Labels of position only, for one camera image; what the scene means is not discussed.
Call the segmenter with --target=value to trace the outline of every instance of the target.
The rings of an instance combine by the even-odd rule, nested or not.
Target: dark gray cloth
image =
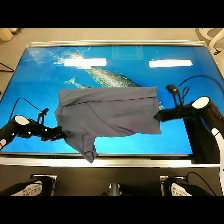
[[[160,134],[156,87],[61,89],[59,100],[55,115],[65,141],[89,162],[97,136]]]

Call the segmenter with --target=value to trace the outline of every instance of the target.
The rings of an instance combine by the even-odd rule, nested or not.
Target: table
[[[0,103],[0,127],[9,117],[15,101],[19,97],[25,97],[40,109],[50,108],[45,119],[45,125],[54,127],[57,125],[54,111],[58,106],[58,91],[60,88],[102,88],[115,87],[111,83],[100,82],[99,72],[92,74],[86,68],[77,66],[66,66],[66,59],[80,58],[103,58],[106,66],[100,69],[110,72],[113,77],[126,76],[139,86],[157,86],[158,98],[164,108],[174,107],[172,96],[167,92],[166,85],[178,85],[183,80],[194,76],[205,74],[212,76],[223,84],[220,71],[218,70],[212,56],[204,42],[201,41],[77,41],[77,42],[42,42],[30,43],[25,49],[17,69]],[[191,66],[156,67],[149,66],[149,61],[156,60],[190,60]],[[223,95],[214,82],[209,79],[198,78],[186,82],[190,87],[185,103],[190,103],[196,98],[206,95],[224,112]],[[22,114],[28,118],[36,119],[38,111],[25,101],[18,103],[15,114]],[[128,137],[99,137],[95,146],[100,158],[93,163],[96,166],[141,166],[149,165],[151,156],[188,157],[192,154],[187,131],[183,120],[173,120],[161,123],[161,135],[135,134]],[[16,138],[10,145],[5,147],[2,155],[14,155],[2,159],[3,163],[9,159],[12,163],[21,163],[15,155],[28,156],[29,165],[47,163],[46,156],[56,155],[57,161],[48,160],[49,164],[61,166],[69,164],[68,160],[78,156],[77,152],[67,145],[64,140],[55,142],[41,142],[38,137],[31,139]],[[79,166],[86,164],[85,161],[72,160],[70,165]],[[184,161],[185,165],[191,164],[190,160]],[[180,161],[163,160],[161,166],[181,165]]]

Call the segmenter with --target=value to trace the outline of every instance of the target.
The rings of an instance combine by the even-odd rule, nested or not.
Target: blue screen
[[[106,66],[99,67],[97,74],[88,69],[65,66],[65,59],[105,58]],[[192,66],[151,68],[149,61],[164,59],[191,60]],[[45,118],[48,127],[57,126],[55,110],[61,88],[107,88],[115,87],[108,78],[126,76],[131,82],[142,86],[157,86],[158,98],[165,109],[173,108],[173,97],[166,90],[168,84],[180,84],[195,75],[208,75],[222,86],[223,79],[215,62],[205,47],[190,46],[84,46],[27,48],[0,103],[0,127],[10,116],[15,101],[24,97],[43,110],[49,108]],[[190,88],[185,103],[200,96],[209,96],[224,113],[223,95],[217,84],[210,79],[195,78],[180,87]],[[37,119],[39,111],[20,100],[14,115]],[[95,146],[99,154],[192,154],[188,135],[182,119],[161,123],[160,135],[135,134],[127,137],[98,137]],[[15,138],[3,152],[23,153],[77,153],[63,139],[42,142],[38,137]]]

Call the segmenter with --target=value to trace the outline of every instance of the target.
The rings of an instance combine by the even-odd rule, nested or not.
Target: beige floor
[[[25,28],[11,41],[0,42],[0,62],[16,68],[26,45],[33,41],[197,39],[195,28]],[[224,53],[221,54],[218,55],[219,66],[221,59],[224,59]],[[10,73],[0,73],[0,91],[5,91],[10,78]]]

